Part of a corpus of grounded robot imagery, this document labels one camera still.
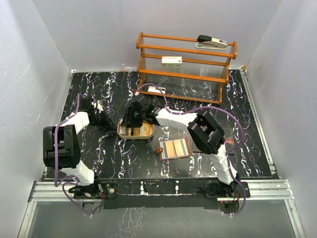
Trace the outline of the gold credit card black stripe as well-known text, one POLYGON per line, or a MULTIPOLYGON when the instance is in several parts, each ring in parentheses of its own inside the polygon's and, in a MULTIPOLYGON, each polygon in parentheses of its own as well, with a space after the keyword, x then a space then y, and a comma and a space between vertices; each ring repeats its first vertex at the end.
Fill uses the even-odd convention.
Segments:
POLYGON ((174 140, 174 147, 175 147, 177 157, 184 157, 188 155, 185 139, 174 140))

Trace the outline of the beige oval card tray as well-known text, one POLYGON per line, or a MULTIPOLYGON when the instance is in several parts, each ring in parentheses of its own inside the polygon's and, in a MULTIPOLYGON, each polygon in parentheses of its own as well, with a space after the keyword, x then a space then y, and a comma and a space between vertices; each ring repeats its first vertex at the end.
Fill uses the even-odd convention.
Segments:
POLYGON ((122 139, 141 140, 150 139, 154 134, 154 125, 143 122, 141 127, 122 126, 122 119, 117 125, 117 134, 122 139))

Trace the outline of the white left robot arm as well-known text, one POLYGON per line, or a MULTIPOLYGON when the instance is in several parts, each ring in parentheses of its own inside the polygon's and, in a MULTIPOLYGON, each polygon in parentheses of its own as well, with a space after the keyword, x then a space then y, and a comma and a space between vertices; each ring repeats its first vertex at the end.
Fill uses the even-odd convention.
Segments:
POLYGON ((93 126, 107 134, 116 132, 116 127, 103 103, 79 95, 75 112, 55 126, 43 129, 43 161, 46 167, 54 169, 54 184, 60 186, 67 179, 76 185, 85 186, 85 192, 92 198, 102 193, 102 185, 95 181, 95 173, 81 160, 78 134, 93 126))

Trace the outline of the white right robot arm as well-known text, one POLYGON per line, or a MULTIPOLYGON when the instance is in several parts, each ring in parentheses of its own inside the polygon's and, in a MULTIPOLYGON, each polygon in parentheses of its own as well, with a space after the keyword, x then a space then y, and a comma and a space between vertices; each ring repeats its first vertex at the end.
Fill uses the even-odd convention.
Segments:
POLYGON ((158 108, 143 95, 137 95, 127 104, 121 125, 138 128, 144 122, 170 126, 189 133, 197 148, 209 156, 216 168, 221 192, 228 197, 238 192, 240 179, 225 148, 225 132, 205 109, 180 112, 169 107, 158 108))

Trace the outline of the brown leather card holder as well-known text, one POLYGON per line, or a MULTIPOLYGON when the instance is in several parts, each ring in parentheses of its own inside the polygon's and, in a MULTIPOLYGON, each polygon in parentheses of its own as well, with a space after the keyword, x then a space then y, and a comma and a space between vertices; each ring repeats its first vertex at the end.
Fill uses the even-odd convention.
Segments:
POLYGON ((159 142, 156 154, 159 155, 161 161, 183 159, 192 156, 187 138, 159 142))

